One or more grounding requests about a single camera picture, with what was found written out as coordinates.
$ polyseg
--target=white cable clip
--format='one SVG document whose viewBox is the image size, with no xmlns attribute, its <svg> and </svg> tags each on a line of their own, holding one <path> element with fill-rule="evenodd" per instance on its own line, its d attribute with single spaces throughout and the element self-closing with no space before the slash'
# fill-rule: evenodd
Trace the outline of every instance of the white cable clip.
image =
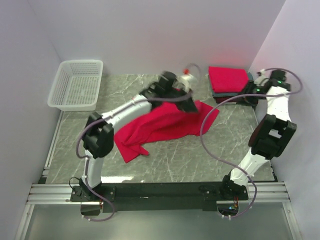
<svg viewBox="0 0 320 240">
<path fill-rule="evenodd" d="M 265 73 L 266 73 L 266 70 L 263 68 L 263 69 L 261 69 L 260 71 L 258 71 L 258 75 L 259 74 L 261 74 L 261 75 L 265 75 Z"/>
</svg>

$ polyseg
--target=white mesh basket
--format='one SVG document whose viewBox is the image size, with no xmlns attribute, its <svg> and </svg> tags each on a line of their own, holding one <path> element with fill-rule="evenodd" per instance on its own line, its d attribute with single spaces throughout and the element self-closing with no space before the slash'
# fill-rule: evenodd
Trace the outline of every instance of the white mesh basket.
<svg viewBox="0 0 320 240">
<path fill-rule="evenodd" d="M 103 66 L 104 63 L 100 60 L 70 60 L 60 63 L 48 105 L 62 111 L 95 110 Z"/>
</svg>

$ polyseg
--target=red towel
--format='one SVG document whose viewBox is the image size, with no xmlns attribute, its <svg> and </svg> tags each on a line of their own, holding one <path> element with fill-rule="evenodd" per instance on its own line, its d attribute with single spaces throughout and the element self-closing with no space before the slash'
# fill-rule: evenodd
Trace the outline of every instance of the red towel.
<svg viewBox="0 0 320 240">
<path fill-rule="evenodd" d="M 249 81 L 244 69 L 215 67 L 208 69 L 209 80 L 215 93 L 239 93 Z"/>
<path fill-rule="evenodd" d="M 196 101 L 197 113 L 179 111 L 175 104 L 164 102 L 152 112 L 145 114 L 125 125 L 114 135 L 114 142 L 123 160 L 128 163 L 139 155 L 149 155 L 142 144 L 179 139 L 186 135 L 200 135 L 201 124 L 213 108 Z M 204 125 L 206 133 L 219 110 L 215 110 Z"/>
</svg>

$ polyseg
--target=gray marble table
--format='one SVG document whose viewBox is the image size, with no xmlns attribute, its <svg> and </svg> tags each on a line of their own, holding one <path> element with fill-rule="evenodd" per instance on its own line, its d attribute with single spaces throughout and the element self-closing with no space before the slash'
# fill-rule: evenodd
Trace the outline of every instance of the gray marble table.
<svg viewBox="0 0 320 240">
<path fill-rule="evenodd" d="M 156 75 L 110 75 L 101 80 L 96 111 L 103 113 L 130 100 L 142 88 L 156 81 Z M 195 90 L 194 100 L 216 105 L 211 96 L 208 79 L 203 79 Z M 224 105 L 210 130 L 204 135 L 208 148 L 232 163 L 238 164 L 248 151 L 248 141 L 257 126 L 251 107 Z M 88 112 L 64 112 L 50 155 L 47 184 L 66 184 L 73 176 L 80 177 L 84 160 L 76 157 L 75 147 L 79 133 L 84 129 Z M 147 143 L 149 156 L 139 156 L 125 163 L 116 145 L 105 158 L 102 182 L 202 182 L 221 181 L 232 167 L 211 158 L 203 149 L 200 138 L 186 136 L 176 140 Z M 253 178 L 256 181 L 274 181 L 269 163 L 262 166 Z"/>
</svg>

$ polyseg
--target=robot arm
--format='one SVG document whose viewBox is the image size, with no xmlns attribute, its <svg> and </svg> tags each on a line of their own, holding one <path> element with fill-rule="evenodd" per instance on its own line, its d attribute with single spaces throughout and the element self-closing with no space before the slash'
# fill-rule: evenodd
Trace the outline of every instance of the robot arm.
<svg viewBox="0 0 320 240">
<path fill-rule="evenodd" d="M 82 189 L 84 191 L 87 190 L 85 179 L 87 179 L 87 183 L 92 189 L 99 187 L 101 184 L 104 157 L 113 149 L 114 135 L 117 131 L 132 120 L 149 113 L 162 104 L 160 101 L 148 101 L 148 99 L 171 99 L 184 96 L 189 91 L 190 83 L 194 80 L 195 77 L 188 73 L 177 77 L 175 74 L 166 71 L 162 73 L 158 82 L 152 83 L 129 102 L 102 114 L 92 113 L 86 126 L 101 118 L 105 119 L 108 116 L 111 116 L 111 118 L 93 126 L 82 137 L 85 154 L 90 157 L 87 174 L 86 170 L 84 170 L 79 183 Z M 181 84 L 182 88 L 174 88 L 173 84 L 175 83 Z M 197 108 L 191 98 L 176 102 L 175 104 L 181 111 L 197 112 Z"/>
<path fill-rule="evenodd" d="M 270 80 L 263 87 L 256 88 L 255 92 L 267 95 L 287 94 L 291 89 L 284 80 L 283 71 L 274 71 Z M 297 125 L 291 122 L 288 113 L 289 95 L 266 97 L 266 100 L 267 113 L 252 133 L 248 144 L 250 148 L 238 165 L 250 177 L 253 177 L 264 163 L 282 154 L 297 129 Z M 247 176 L 237 168 L 233 169 L 230 176 L 226 176 L 225 179 L 229 181 L 229 187 L 237 188 L 248 184 Z"/>
</svg>

